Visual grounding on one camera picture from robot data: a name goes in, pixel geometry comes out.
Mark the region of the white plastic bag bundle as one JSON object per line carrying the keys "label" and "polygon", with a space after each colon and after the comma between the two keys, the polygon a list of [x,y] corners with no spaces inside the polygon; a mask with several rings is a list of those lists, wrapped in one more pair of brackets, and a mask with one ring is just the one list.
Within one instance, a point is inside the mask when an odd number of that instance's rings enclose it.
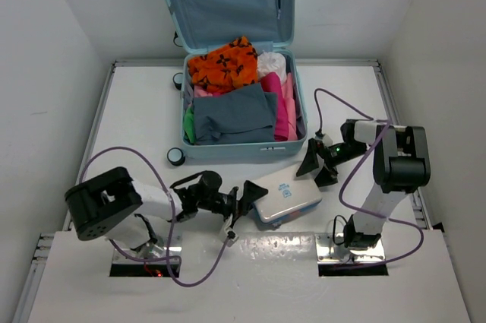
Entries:
{"label": "white plastic bag bundle", "polygon": [[268,74],[275,73],[281,84],[287,80],[286,58],[278,52],[263,52],[257,57],[258,78],[264,78]]}

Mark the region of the orange patterned fleece cloth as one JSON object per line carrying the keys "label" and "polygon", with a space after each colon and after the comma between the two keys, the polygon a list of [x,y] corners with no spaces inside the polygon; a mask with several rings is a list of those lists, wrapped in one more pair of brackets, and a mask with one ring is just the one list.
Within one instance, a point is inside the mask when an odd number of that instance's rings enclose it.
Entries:
{"label": "orange patterned fleece cloth", "polygon": [[206,55],[188,61],[191,83],[209,93],[228,93],[258,82],[258,54],[246,36],[240,36]]}

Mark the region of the white first aid case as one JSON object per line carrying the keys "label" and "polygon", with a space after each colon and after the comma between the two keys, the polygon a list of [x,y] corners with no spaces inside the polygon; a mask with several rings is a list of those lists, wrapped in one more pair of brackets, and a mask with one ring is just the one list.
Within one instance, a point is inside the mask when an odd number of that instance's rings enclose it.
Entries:
{"label": "white first aid case", "polygon": [[252,180],[268,190],[265,196],[254,202],[261,223],[278,227],[322,201],[322,193],[314,179],[309,174],[296,176],[297,168],[292,165]]}

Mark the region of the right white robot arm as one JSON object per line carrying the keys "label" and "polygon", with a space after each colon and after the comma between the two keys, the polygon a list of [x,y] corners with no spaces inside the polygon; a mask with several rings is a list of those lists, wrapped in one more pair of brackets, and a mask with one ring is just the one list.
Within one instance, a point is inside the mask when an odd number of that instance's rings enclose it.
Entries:
{"label": "right white robot arm", "polygon": [[376,120],[348,119],[340,128],[342,142],[326,146],[320,138],[308,141],[296,176],[319,168],[318,187],[338,182],[336,167],[360,156],[373,157],[374,184],[361,207],[348,219],[342,244],[349,249],[374,247],[383,225],[398,203],[428,184],[431,166],[426,131],[421,126],[387,125]]}

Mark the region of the green towel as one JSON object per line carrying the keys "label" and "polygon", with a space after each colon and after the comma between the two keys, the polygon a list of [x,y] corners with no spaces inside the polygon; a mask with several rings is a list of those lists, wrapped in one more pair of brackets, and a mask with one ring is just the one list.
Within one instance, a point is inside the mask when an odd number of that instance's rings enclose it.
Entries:
{"label": "green towel", "polygon": [[196,141],[196,136],[194,130],[194,112],[191,106],[189,106],[185,111],[182,126],[188,143],[194,144]]}

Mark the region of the pink sweatshirt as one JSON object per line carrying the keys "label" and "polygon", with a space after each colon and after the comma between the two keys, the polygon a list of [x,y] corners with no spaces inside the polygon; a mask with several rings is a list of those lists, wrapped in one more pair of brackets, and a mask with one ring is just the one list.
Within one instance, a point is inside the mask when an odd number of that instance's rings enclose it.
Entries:
{"label": "pink sweatshirt", "polygon": [[[282,95],[285,101],[286,110],[288,113],[288,124],[289,124],[289,139],[287,141],[296,141],[298,139],[297,136],[297,112],[296,112],[296,105],[295,105],[295,98],[294,98],[294,91],[293,91],[293,83],[292,83],[292,76],[290,74],[287,75],[287,80],[284,84],[281,84],[282,87]],[[209,93],[205,91],[202,87],[195,86],[194,87],[194,99],[198,97],[219,97],[221,93]]]}

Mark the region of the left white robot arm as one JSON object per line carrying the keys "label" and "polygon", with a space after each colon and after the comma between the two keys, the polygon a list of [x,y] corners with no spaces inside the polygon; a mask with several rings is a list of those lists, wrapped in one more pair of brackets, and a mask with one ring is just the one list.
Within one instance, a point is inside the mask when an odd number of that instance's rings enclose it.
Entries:
{"label": "left white robot arm", "polygon": [[242,196],[238,197],[238,187],[225,194],[219,190],[221,185],[218,173],[205,170],[163,190],[138,182],[126,168],[119,166],[70,188],[65,193],[65,202],[81,241],[105,236],[130,249],[139,249],[157,240],[148,216],[182,223],[204,210],[222,216],[220,237],[232,245],[238,238],[233,230],[235,222],[269,191],[247,180]]}

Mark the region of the grey-blue garment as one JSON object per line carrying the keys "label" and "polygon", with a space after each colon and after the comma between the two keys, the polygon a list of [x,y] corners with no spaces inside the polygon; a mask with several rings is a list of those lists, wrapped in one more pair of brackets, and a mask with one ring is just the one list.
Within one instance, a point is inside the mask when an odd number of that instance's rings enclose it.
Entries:
{"label": "grey-blue garment", "polygon": [[278,98],[260,84],[193,101],[195,144],[273,142]]}

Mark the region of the light blue hardshell suitcase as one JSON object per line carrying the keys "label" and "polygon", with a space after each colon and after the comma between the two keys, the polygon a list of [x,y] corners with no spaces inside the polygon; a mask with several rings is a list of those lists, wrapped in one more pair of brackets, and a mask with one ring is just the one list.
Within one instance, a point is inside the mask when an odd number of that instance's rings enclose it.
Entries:
{"label": "light blue hardshell suitcase", "polygon": [[181,149],[188,158],[228,159],[289,157],[297,154],[308,136],[308,117],[296,60],[288,47],[294,38],[295,0],[166,0],[187,52],[187,59],[246,36],[257,53],[278,52],[292,75],[297,110],[296,141],[193,145],[182,131]]}

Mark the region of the magenta cloth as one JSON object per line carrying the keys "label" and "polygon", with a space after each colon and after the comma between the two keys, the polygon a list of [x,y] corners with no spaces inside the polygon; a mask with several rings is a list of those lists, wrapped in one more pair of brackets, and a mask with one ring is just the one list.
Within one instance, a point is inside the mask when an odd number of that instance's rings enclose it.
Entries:
{"label": "magenta cloth", "polygon": [[276,141],[287,141],[289,139],[288,113],[282,95],[280,78],[275,72],[271,72],[261,78],[260,84],[265,94],[274,95],[276,98],[274,139]]}

